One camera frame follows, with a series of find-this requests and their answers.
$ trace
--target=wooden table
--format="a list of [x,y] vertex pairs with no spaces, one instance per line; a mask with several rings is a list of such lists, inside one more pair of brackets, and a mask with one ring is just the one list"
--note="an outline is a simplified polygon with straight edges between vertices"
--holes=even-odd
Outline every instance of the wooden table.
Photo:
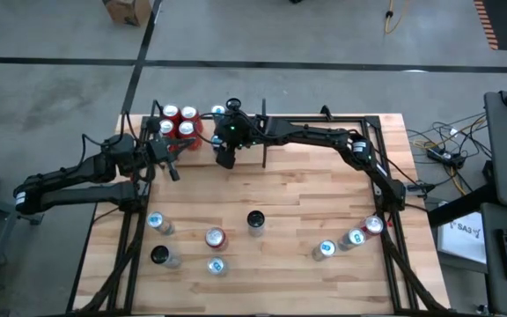
[[[415,179],[402,115],[377,115],[388,157]],[[132,115],[131,121],[139,124],[141,116]],[[314,124],[359,129],[357,125]],[[181,181],[172,182],[158,171],[151,188],[148,211],[163,212],[176,230],[164,237],[146,227],[133,313],[392,312],[379,238],[323,262],[310,256],[320,241],[337,240],[374,211],[369,178],[347,166],[337,152],[287,144],[268,149],[265,170],[259,165],[178,169]],[[391,169],[394,178],[404,180]],[[407,202],[422,205],[413,197]],[[99,204],[95,217],[113,207]],[[246,215],[251,210],[266,215],[262,237],[247,234]],[[448,307],[426,214],[406,208],[400,216],[412,269],[437,301]],[[74,308],[86,304],[111,272],[121,222],[122,213],[115,212],[93,226]],[[206,269],[213,252],[206,247],[204,234],[213,226],[224,228],[230,239],[223,253],[230,266],[225,277],[211,276]],[[150,252],[157,245],[177,249],[182,254],[181,268],[154,264]],[[119,291],[121,303],[126,276]],[[408,307],[398,269],[396,276],[402,302]]]

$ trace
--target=black metal frame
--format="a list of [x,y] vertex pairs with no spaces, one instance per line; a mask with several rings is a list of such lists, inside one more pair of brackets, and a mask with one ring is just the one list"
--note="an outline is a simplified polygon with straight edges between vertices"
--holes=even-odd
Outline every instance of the black metal frame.
[[[387,153],[386,153],[386,145],[385,141],[382,135],[382,128],[380,126],[380,119],[378,116],[336,116],[332,117],[331,115],[327,115],[324,113],[324,115],[311,115],[311,116],[295,116],[295,115],[286,115],[286,116],[279,116],[281,119],[290,121],[292,123],[303,123],[303,122],[342,122],[342,123],[358,123],[361,127],[362,134],[365,137],[370,137],[370,128],[373,128],[375,130],[375,136],[377,138],[376,140],[376,146],[378,151],[381,153],[378,160],[382,163],[383,168],[385,171],[390,175],[390,169],[388,165],[387,160]],[[146,138],[149,134],[146,130],[146,125],[144,124],[147,120],[147,116],[143,118],[143,122],[141,124],[142,130],[140,131],[140,138]],[[376,213],[379,217],[385,221],[385,215],[384,211],[381,209],[380,203],[378,203],[378,196],[380,195],[380,192],[378,191],[378,187],[374,184],[371,184],[371,187],[373,189],[373,196],[375,198],[375,209]],[[146,206],[148,205],[148,199],[149,196],[146,197]],[[401,256],[405,260],[405,262],[409,262],[408,258],[408,251],[406,248],[406,242],[404,240],[404,233],[402,231],[402,223],[400,221],[400,215],[398,211],[394,210],[392,212],[393,215],[393,229],[396,235],[396,242],[397,247],[400,251]],[[122,220],[122,226],[121,226],[121,235],[119,238],[118,248],[117,248],[117,254],[116,254],[116,260],[115,260],[115,266],[119,264],[119,260],[125,255],[126,253],[126,247],[128,245],[128,239],[129,239],[129,228],[132,221],[133,214],[125,213],[124,218]],[[137,225],[136,225],[136,232],[134,235],[133,240],[142,240],[143,239],[143,230],[145,227],[145,214],[140,213],[138,215]],[[115,282],[114,288],[109,293],[108,301],[107,301],[107,309],[105,311],[100,312],[89,312],[89,313],[79,313],[79,312],[73,312],[73,303],[74,298],[76,296],[77,292],[77,286],[79,283],[79,278],[81,277],[81,270],[83,268],[83,263],[85,260],[85,251],[87,249],[87,244],[89,243],[89,236],[91,234],[92,227],[90,227],[90,230],[88,232],[87,239],[85,240],[85,246],[84,246],[84,254],[82,254],[82,257],[80,259],[79,266],[77,268],[77,274],[76,274],[76,280],[74,281],[74,286],[72,289],[72,292],[70,294],[70,300],[67,307],[67,313],[68,315],[75,315],[75,316],[100,316],[100,315],[128,315],[132,312],[132,304],[134,301],[134,293],[136,288],[136,279],[137,279],[137,273],[138,273],[138,263],[140,260],[141,255],[141,248],[138,247],[137,252],[134,254],[134,256],[131,259],[130,263],[130,269],[129,269],[129,279],[127,284],[127,292],[126,297],[124,299],[124,304],[122,308],[116,308],[117,307],[117,295],[118,295],[118,287],[119,287],[119,281]],[[383,256],[386,266],[386,277],[388,281],[388,287],[391,294],[391,301],[393,303],[393,311],[394,313],[398,313],[401,311],[406,311],[404,308],[402,308],[402,303],[400,302],[400,291],[398,288],[398,285],[396,283],[396,275],[394,271],[394,265],[393,265],[393,258],[387,251],[385,250],[385,241],[386,237],[384,235],[381,235],[381,243],[383,246]],[[416,312],[418,309],[417,305],[417,299],[415,291],[412,289],[412,287],[409,284],[409,281],[405,279],[406,283],[406,289],[408,293],[408,303],[410,305],[410,311]]]

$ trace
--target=concrete floor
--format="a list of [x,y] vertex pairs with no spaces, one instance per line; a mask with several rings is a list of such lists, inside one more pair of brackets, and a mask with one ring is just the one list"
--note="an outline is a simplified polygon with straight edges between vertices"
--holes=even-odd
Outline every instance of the concrete floor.
[[[406,63],[507,66],[507,52],[489,49],[473,2],[411,2],[392,35],[382,34],[388,1],[165,0],[148,59]],[[395,2],[400,12],[402,2]],[[113,25],[101,3],[84,0],[0,1],[0,56],[136,58],[143,28]],[[0,64],[0,199],[32,173],[72,166],[80,135],[109,136],[132,67]],[[323,70],[145,68],[132,113],[152,99],[207,110],[230,97],[270,113],[403,113],[407,128],[427,129],[482,111],[482,94],[507,90],[507,74]],[[478,139],[488,143],[486,130]],[[462,173],[483,184],[482,155]],[[443,180],[418,164],[420,179]],[[451,184],[432,196],[459,196]],[[0,270],[0,309],[11,316],[62,313],[85,242],[92,206],[55,208],[41,226],[19,222]],[[472,312],[485,302],[483,276],[443,267],[452,307]]]

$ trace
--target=table leg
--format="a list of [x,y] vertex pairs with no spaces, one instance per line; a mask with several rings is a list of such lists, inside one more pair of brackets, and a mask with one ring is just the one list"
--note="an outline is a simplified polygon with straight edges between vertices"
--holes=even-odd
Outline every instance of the table leg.
[[478,210],[481,203],[498,203],[494,183],[486,184],[459,199],[428,212],[430,227],[439,227],[454,219],[466,216]]

